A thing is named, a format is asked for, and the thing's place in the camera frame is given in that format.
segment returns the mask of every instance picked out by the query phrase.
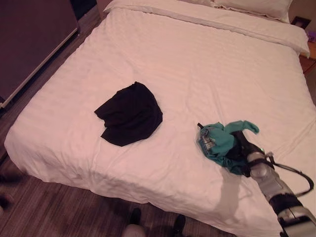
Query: white duvet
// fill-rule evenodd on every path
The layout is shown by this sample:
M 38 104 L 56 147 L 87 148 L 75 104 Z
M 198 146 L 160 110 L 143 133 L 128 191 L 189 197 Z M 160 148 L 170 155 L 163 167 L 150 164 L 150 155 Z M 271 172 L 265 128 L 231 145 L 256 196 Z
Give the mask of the white duvet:
M 34 96 L 10 129 L 13 162 L 45 182 L 150 202 L 243 237 L 277 237 L 250 178 L 203 156 L 197 123 L 248 120 L 248 139 L 316 179 L 316 110 L 298 52 L 300 28 L 175 0 L 115 0 L 110 14 Z M 116 91 L 146 85 L 163 122 L 146 140 L 103 140 L 95 114 Z M 304 179 L 277 170 L 298 192 Z M 315 191 L 300 201 L 316 214 Z

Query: black cloth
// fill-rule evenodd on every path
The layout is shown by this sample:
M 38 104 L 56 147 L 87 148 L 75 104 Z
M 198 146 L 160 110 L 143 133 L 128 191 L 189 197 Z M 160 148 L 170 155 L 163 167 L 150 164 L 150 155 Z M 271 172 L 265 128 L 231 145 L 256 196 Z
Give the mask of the black cloth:
M 101 137 L 121 147 L 148 138 L 162 122 L 154 95 L 139 82 L 119 90 L 94 112 L 105 122 Z

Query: nightstand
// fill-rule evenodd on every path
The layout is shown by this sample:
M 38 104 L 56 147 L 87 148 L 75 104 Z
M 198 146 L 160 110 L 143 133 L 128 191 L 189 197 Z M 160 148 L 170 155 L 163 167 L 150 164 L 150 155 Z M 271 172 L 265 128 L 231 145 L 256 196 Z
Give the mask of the nightstand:
M 316 43 L 308 42 L 308 47 L 310 48 L 310 57 L 300 55 L 300 63 L 305 76 L 316 67 Z

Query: purple object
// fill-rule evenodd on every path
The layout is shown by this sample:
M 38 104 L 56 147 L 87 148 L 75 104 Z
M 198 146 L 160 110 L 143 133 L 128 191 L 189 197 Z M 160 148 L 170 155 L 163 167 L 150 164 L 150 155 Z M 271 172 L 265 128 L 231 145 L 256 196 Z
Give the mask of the purple object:
M 310 42 L 316 42 L 316 32 L 315 31 L 308 31 L 308 41 Z

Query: black shoe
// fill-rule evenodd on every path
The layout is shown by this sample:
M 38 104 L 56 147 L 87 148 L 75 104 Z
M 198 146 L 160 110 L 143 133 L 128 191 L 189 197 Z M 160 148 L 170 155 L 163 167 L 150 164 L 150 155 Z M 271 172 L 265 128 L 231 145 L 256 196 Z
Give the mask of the black shoe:
M 18 183 L 24 178 L 22 172 L 7 172 L 0 174 L 0 183 Z
M 132 212 L 132 215 L 130 216 L 129 223 L 133 225 L 139 225 L 141 215 L 141 210 L 139 208 L 135 208 Z
M 186 217 L 184 215 L 178 215 L 172 228 L 172 234 L 173 234 L 172 236 L 176 236 L 176 235 L 181 236 L 185 224 L 186 224 Z
M 9 194 L 0 194 L 0 206 L 3 208 L 3 210 L 8 209 L 12 204 L 14 200 L 13 197 Z

